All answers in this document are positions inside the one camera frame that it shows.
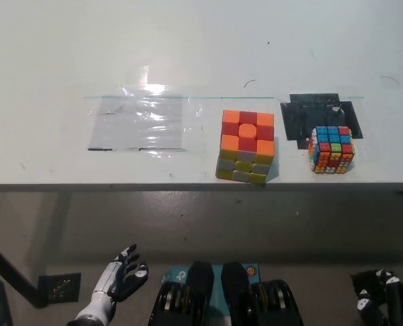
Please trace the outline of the black and white right hand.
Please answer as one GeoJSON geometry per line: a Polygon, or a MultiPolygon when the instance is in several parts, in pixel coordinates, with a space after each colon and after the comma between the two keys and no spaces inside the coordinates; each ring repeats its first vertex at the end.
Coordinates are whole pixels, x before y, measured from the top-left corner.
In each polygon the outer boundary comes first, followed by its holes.
{"type": "Polygon", "coordinates": [[[352,277],[357,311],[365,325],[403,325],[400,279],[384,269],[360,272],[352,277]]]}

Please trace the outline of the white and black left hand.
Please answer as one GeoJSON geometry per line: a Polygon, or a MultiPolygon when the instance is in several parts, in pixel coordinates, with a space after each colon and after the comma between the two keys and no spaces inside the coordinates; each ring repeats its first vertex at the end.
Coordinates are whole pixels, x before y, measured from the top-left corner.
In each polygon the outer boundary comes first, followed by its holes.
{"type": "Polygon", "coordinates": [[[145,284],[149,268],[138,262],[137,245],[125,248],[111,261],[97,282],[93,293],[107,295],[115,302],[123,302],[145,284]]]}

